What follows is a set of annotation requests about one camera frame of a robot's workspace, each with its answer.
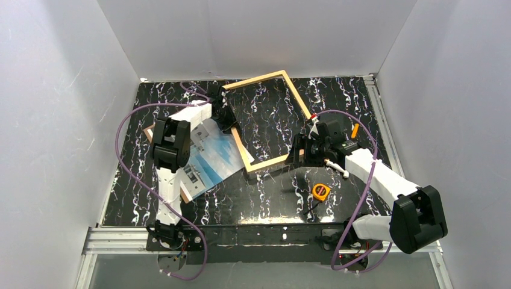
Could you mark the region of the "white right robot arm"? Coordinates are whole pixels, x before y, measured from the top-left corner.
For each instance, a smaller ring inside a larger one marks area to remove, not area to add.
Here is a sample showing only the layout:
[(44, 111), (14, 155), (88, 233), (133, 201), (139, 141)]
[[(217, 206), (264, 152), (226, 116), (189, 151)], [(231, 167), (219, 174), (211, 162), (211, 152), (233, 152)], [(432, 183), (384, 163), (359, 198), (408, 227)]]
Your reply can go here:
[(338, 241), (388, 241), (411, 254), (448, 234), (440, 193), (433, 186), (421, 187), (382, 163), (369, 149), (345, 140), (336, 120), (315, 121), (305, 135), (298, 133), (285, 163), (297, 167), (330, 167), (344, 178), (365, 180), (391, 209), (388, 216), (355, 215), (346, 220)]

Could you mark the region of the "blue sky building photo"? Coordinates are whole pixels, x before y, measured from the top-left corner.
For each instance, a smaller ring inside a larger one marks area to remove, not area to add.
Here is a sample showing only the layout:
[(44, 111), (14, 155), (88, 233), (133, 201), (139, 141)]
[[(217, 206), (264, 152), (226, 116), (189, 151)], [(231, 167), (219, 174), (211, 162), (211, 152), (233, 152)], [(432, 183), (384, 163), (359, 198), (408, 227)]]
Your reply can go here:
[(189, 203), (244, 168), (233, 135), (223, 133), (213, 119), (207, 119), (191, 132), (190, 157), (181, 177), (181, 197)]

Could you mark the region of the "wooden photo frame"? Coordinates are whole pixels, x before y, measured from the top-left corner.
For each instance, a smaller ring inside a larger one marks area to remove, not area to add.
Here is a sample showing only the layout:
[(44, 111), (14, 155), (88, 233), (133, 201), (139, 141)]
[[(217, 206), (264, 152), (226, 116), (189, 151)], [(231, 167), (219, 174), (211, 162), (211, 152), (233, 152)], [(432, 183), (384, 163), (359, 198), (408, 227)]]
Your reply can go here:
[[(222, 86), (222, 88), (223, 88), (223, 90), (228, 91), (228, 90), (238, 89), (238, 88), (241, 88), (241, 87), (244, 87), (244, 86), (248, 86), (248, 85), (251, 85), (251, 84), (255, 84), (255, 83), (258, 83), (258, 82), (267, 81), (269, 79), (274, 79), (274, 78), (282, 78), (282, 79), (284, 79), (284, 82), (288, 86), (288, 88), (290, 90), (290, 93), (293, 96), (295, 102), (298, 104), (299, 110), (300, 110), (300, 112), (302, 112), (303, 116), (305, 117), (305, 120), (310, 120), (311, 117), (312, 117), (312, 114), (309, 111), (309, 109), (307, 108), (307, 106), (305, 105), (304, 101), (302, 100), (301, 96), (298, 93), (298, 90), (296, 89), (296, 87), (292, 83), (290, 76), (287, 74), (287, 72), (285, 70), (278, 70), (276, 72), (271, 72), (271, 73), (267, 73), (267, 74), (264, 74), (264, 75), (256, 76), (256, 77), (253, 77), (253, 78), (248, 78), (248, 79), (245, 79), (245, 80), (241, 80), (241, 81), (238, 81), (238, 82), (225, 84), (225, 85)], [(271, 158), (271, 159), (262, 161), (262, 162), (257, 163), (257, 164), (251, 164), (251, 162), (250, 162), (250, 160), (248, 158), (248, 151), (245, 149), (245, 145), (242, 143), (242, 139), (241, 139), (241, 136), (239, 134), (239, 131), (240, 131), (240, 129), (236, 128), (234, 125), (231, 126), (229, 128), (229, 130), (228, 130), (228, 132), (230, 132), (233, 135), (233, 137), (234, 137), (234, 141), (235, 141), (236, 147), (239, 150), (239, 153), (240, 153), (240, 156), (241, 156), (241, 159), (242, 159), (245, 171), (247, 173), (258, 172), (260, 170), (268, 169), (268, 168), (271, 168), (271, 167), (274, 167), (274, 166), (278, 166), (278, 165), (281, 165), (281, 164), (285, 163), (285, 161), (286, 161), (287, 157), (289, 156), (289, 154), (281, 155), (281, 156), (275, 157), (275, 158)]]

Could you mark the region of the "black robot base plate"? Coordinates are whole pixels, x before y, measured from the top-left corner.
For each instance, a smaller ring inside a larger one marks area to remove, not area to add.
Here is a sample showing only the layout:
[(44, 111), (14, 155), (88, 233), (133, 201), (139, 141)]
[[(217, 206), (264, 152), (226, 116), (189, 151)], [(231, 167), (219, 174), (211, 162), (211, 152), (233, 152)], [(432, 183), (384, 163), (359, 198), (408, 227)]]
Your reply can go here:
[(149, 252), (175, 252), (187, 265), (213, 263), (328, 264), (344, 223), (200, 225), (160, 221), (146, 227)]

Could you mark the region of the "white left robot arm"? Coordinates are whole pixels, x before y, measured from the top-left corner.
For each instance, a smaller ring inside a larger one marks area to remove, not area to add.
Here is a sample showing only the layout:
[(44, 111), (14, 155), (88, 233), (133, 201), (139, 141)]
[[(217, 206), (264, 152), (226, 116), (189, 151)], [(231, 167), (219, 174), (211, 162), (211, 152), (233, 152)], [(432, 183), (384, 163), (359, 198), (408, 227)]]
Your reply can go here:
[(226, 90), (218, 85), (198, 88), (203, 101), (192, 101), (168, 117), (158, 117), (151, 136), (150, 156), (158, 177), (157, 219), (148, 232), (169, 245), (185, 240), (180, 227), (181, 201), (240, 170), (243, 162), (231, 130), (238, 127)]

